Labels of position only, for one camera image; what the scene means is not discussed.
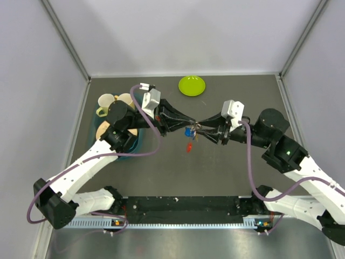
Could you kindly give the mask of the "blue key tag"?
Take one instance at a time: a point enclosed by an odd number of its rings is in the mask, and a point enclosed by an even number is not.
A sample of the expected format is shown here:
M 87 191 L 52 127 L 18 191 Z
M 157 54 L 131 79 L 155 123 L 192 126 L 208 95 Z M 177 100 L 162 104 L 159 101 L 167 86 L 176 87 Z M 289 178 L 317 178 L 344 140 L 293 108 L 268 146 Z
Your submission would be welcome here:
M 196 130 L 191 127 L 186 127 L 184 134 L 186 137 L 194 139 L 196 135 Z

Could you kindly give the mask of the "red-handled metal key holder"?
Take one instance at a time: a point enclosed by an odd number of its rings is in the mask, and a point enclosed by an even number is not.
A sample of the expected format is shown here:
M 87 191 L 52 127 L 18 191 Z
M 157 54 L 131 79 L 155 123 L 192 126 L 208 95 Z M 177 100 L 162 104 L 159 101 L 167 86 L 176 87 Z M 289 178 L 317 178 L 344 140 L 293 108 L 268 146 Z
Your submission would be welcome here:
M 192 125 L 186 126 L 184 135 L 188 138 L 186 152 L 190 153 L 193 147 L 194 141 L 198 141 L 198 131 L 202 129 L 202 125 L 197 121 Z

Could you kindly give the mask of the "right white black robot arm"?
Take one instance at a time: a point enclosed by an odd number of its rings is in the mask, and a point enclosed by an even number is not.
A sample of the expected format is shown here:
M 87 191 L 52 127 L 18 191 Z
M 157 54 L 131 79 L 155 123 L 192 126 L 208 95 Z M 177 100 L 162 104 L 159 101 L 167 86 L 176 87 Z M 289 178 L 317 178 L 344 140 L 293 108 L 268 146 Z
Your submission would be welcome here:
M 252 208 L 262 214 L 267 210 L 307 222 L 333 242 L 344 245 L 344 189 L 328 176 L 298 142 L 285 135 L 289 122 L 273 108 L 263 110 L 256 123 L 232 115 L 217 114 L 200 121 L 197 132 L 214 143 L 228 141 L 247 144 L 247 167 L 254 187 L 251 146 L 266 149 L 262 158 L 295 184 L 281 193 L 265 187 L 253 189 Z

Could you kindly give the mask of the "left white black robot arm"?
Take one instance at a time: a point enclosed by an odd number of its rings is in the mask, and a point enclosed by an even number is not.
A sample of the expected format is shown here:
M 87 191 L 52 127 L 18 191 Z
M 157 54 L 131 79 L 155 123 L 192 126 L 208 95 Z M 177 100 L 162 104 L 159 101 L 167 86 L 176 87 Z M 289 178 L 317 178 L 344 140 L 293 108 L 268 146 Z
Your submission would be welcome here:
M 29 207 L 37 207 L 54 229 L 67 226 L 79 215 L 99 210 L 116 214 L 122 209 L 119 193 L 111 186 L 89 193 L 78 191 L 120 157 L 141 156 L 130 151 L 138 139 L 131 129 L 148 127 L 159 138 L 196 121 L 172 108 L 165 99 L 151 111 L 136 110 L 118 99 L 110 104 L 106 122 L 105 132 L 79 159 L 58 175 L 47 181 L 39 179 L 33 185 L 34 200 Z

